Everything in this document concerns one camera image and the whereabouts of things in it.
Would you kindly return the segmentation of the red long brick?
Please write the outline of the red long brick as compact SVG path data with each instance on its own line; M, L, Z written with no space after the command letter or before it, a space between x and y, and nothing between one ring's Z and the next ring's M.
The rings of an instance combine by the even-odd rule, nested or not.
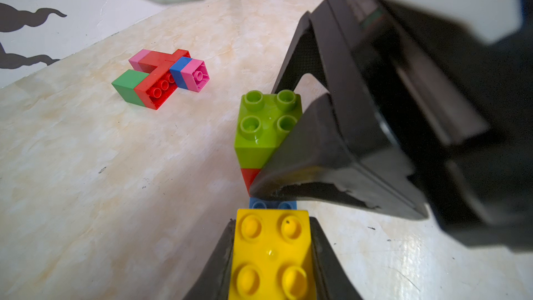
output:
M169 71L172 65L171 62L166 62L154 69L135 88L145 107L158 110L178 87Z

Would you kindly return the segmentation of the red square brick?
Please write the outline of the red square brick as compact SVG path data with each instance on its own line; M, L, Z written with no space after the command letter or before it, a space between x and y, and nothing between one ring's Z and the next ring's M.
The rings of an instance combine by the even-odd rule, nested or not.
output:
M248 194L250 194L250 187L253 184L256 176L259 175L260 171L261 169L241 168L241 174L244 179Z
M189 51L178 49L173 54L165 54L158 51L149 51L141 60L138 65L141 72L151 73L154 69L163 65L166 62L176 63L182 57L191 58Z

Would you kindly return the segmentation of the yellow square brick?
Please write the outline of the yellow square brick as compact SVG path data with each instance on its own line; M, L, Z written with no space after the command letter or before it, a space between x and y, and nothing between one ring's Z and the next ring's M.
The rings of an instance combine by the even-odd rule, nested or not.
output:
M307 211L237 211L228 298L316 299Z

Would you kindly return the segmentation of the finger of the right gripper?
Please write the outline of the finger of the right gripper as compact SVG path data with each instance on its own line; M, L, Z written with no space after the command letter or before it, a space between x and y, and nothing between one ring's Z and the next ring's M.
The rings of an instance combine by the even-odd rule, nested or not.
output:
M305 74L311 74L328 89L310 12L306 12L299 20L272 93L294 91Z

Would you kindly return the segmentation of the green square brick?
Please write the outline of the green square brick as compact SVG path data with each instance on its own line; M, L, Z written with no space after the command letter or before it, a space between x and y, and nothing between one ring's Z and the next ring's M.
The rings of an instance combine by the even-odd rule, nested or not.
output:
M135 88L143 82L148 75L148 73L128 69L112 82L112 86L124 101L130 104L144 106L144 103L137 95Z

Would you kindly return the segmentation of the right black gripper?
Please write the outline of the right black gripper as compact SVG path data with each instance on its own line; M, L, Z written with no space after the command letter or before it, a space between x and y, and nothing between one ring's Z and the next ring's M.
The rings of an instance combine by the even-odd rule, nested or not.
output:
M253 181L252 197L428 218L466 245L532 249L532 21L494 44L383 0L327 0L369 107L402 151L357 156L328 94ZM413 175L419 191L410 181Z

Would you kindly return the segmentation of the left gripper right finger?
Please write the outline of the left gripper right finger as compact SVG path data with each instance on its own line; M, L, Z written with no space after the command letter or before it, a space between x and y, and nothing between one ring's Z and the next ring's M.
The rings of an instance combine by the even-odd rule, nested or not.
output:
M310 218L310 231L317 299L362 300L315 217Z

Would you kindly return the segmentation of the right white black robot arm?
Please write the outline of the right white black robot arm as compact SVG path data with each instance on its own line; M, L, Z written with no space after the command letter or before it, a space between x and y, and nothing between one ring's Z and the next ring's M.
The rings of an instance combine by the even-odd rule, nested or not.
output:
M468 246L532 249L532 0L323 0L273 91L313 101L260 199L436 217Z

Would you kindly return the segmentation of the lime square brick front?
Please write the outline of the lime square brick front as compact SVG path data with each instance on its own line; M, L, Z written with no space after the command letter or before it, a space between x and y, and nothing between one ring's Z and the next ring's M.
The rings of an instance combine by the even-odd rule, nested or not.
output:
M302 114L301 96L291 90L242 95L234 143L240 167L263 168Z

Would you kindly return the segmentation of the dark blue square brick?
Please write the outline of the dark blue square brick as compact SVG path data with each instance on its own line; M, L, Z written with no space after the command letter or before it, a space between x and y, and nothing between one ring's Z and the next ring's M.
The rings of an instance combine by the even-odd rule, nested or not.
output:
M187 66L187 64L191 61L191 58L189 57L181 57L178 59L169 69L176 85L179 88L187 90L187 84L183 78L183 75L181 71Z

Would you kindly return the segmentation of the light blue long brick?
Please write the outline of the light blue long brick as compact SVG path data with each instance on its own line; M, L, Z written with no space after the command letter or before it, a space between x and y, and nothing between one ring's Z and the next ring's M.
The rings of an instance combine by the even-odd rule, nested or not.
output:
M279 210L296 210L295 201L265 201L251 197L248 207L250 209L279 209Z

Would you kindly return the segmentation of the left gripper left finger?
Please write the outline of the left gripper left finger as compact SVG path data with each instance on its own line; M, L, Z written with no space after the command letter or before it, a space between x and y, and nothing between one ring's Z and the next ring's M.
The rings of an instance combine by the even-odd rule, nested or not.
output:
M236 221L231 219L194 285L183 299L228 299Z

